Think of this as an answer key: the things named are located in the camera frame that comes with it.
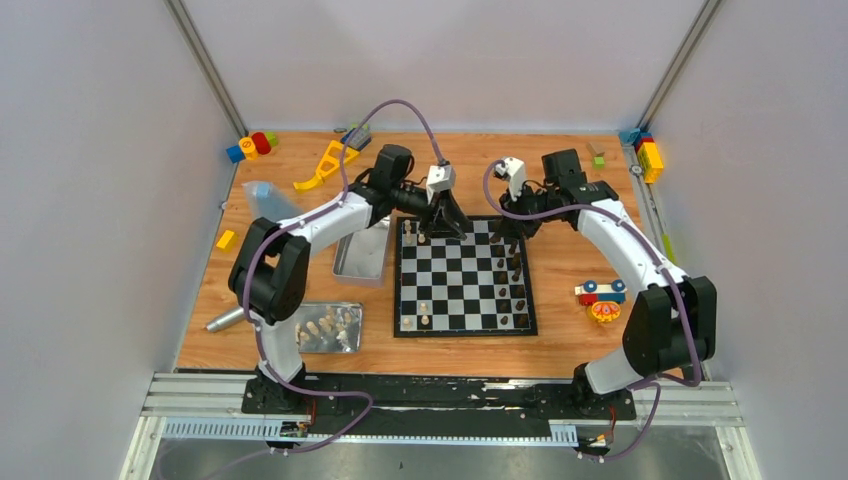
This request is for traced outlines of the colourful toy blocks left corner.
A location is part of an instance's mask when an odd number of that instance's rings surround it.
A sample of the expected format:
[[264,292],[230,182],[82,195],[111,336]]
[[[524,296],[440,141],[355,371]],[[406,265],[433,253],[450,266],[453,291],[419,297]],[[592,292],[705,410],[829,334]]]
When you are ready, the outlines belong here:
[[269,155],[279,146],[278,137],[272,132],[257,131],[243,137],[233,146],[225,149],[225,154],[233,164],[256,160]]

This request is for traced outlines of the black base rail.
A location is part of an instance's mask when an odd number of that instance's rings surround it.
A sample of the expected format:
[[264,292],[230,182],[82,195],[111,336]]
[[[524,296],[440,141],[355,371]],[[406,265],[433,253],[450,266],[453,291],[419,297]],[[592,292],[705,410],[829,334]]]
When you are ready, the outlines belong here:
[[242,412],[304,415],[310,432],[331,434],[374,403],[352,435],[541,438],[552,420],[611,425],[636,417],[626,391],[596,396],[552,380],[311,373],[288,390],[262,373],[246,383]]

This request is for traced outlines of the black silver chess board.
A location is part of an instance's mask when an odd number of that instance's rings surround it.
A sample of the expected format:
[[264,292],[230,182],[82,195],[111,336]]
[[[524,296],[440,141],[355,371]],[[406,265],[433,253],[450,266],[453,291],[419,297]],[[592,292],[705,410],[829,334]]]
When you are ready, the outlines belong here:
[[492,237],[499,218],[472,216],[462,240],[419,237],[400,217],[395,233],[396,338],[535,336],[525,243]]

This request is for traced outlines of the tin lid with light pieces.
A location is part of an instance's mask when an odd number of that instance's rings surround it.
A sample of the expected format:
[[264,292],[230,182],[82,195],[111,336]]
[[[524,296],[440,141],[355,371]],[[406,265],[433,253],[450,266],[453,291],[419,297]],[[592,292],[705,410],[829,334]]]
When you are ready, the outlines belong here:
[[304,302],[291,320],[300,353],[352,354],[360,350],[361,303]]

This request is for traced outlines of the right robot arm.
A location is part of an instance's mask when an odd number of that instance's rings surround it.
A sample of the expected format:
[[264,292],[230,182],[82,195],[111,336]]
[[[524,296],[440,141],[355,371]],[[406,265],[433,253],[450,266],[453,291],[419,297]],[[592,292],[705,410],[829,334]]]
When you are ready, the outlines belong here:
[[631,220],[614,189],[588,180],[573,149],[542,158],[544,179],[533,188],[523,161],[503,157],[483,175],[506,184],[499,199],[483,190],[501,215],[506,235],[533,236],[547,222],[563,222],[593,244],[632,295],[631,314],[620,347],[581,365],[571,403],[584,417],[596,417],[611,403],[611,393],[635,390],[653,378],[670,379],[671,370],[689,367],[677,383],[698,386],[702,364],[716,350],[717,290],[705,276],[693,277],[676,266]]

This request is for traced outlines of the blue plastic bag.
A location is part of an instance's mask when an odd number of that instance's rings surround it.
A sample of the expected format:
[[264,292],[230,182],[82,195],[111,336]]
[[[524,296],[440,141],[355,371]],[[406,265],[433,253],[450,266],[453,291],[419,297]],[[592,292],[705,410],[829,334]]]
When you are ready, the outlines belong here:
[[242,184],[252,219],[273,222],[300,216],[303,211],[272,182],[250,181]]

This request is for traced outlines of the colourful toy blocks right corner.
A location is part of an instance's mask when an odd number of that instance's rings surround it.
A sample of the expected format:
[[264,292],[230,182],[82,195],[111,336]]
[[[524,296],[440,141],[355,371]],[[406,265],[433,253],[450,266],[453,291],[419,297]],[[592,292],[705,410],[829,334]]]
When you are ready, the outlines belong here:
[[653,135],[641,129],[629,129],[620,131],[618,137],[621,144],[633,147],[644,182],[655,184],[661,178],[665,165]]

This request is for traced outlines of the silver microphone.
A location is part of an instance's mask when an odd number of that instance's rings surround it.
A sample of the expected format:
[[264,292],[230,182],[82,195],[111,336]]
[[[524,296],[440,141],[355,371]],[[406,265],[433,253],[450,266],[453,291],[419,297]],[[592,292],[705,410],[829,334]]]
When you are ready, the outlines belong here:
[[205,325],[205,330],[210,333],[217,333],[222,330],[231,328],[244,320],[243,308],[237,306],[232,308],[209,321]]

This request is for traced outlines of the yellow toy saw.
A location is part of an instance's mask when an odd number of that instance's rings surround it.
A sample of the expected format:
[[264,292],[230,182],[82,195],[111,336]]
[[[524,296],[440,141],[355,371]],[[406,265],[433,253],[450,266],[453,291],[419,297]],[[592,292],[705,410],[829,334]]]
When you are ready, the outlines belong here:
[[294,182],[293,188],[296,193],[305,193],[322,186],[325,181],[338,173],[340,165],[349,165],[360,156],[360,151],[347,148],[342,152],[344,145],[338,140],[332,140],[325,149],[318,162],[313,176],[302,182]]

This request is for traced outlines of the colourful toy car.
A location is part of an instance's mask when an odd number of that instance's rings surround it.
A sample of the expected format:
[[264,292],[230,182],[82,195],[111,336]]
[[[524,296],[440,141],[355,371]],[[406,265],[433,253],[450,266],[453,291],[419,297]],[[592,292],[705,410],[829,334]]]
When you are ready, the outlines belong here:
[[574,287],[578,304],[585,308],[588,318],[598,324],[611,323],[621,316],[626,292],[627,287],[621,279],[610,283],[587,280]]

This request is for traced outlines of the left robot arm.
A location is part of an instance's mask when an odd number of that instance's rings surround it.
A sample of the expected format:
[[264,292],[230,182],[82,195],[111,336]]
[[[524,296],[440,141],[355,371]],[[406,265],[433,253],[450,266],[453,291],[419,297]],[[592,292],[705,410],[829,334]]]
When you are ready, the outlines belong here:
[[289,319],[306,292],[311,258],[339,240],[399,211],[415,216],[424,237],[463,239],[470,221],[455,200],[456,172],[440,158],[419,183],[409,181],[414,157],[386,144],[372,167],[331,201],[297,217],[253,221],[231,269],[228,287],[251,324],[260,360],[272,382],[268,400],[283,413],[298,411],[313,395],[296,378],[305,371]]

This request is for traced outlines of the blue green toy block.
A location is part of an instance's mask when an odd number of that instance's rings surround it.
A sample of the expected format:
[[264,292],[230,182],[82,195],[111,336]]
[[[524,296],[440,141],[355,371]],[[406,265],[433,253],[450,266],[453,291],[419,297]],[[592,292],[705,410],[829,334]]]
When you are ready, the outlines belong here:
[[363,151],[372,142],[370,125],[368,123],[362,125],[352,124],[349,130],[341,137],[340,142],[347,144],[349,149]]

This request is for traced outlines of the small yellow block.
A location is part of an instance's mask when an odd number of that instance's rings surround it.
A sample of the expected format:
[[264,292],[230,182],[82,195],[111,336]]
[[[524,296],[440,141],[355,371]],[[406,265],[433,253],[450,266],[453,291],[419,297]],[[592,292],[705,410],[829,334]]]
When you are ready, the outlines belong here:
[[238,234],[233,230],[227,229],[218,238],[215,248],[221,252],[227,253],[233,250],[238,242]]

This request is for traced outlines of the colourful toy blocks corner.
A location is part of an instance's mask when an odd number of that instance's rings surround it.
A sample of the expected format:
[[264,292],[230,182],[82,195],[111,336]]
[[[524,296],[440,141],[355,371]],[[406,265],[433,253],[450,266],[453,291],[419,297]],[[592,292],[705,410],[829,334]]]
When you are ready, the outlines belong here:
[[225,149],[225,154],[233,164],[256,160],[269,155],[279,146],[278,137],[272,132],[257,131],[243,137],[233,146]]
[[661,178],[665,165],[653,135],[641,129],[629,129],[620,131],[618,137],[621,144],[633,147],[644,182],[655,184]]

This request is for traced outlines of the tin box with dark pieces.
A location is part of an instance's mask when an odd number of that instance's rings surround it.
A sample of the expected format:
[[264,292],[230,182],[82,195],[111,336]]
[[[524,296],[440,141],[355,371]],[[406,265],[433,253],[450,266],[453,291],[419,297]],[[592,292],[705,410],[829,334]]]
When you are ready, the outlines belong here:
[[332,269],[337,282],[366,288],[383,285],[391,223],[392,218],[387,216],[338,242]]

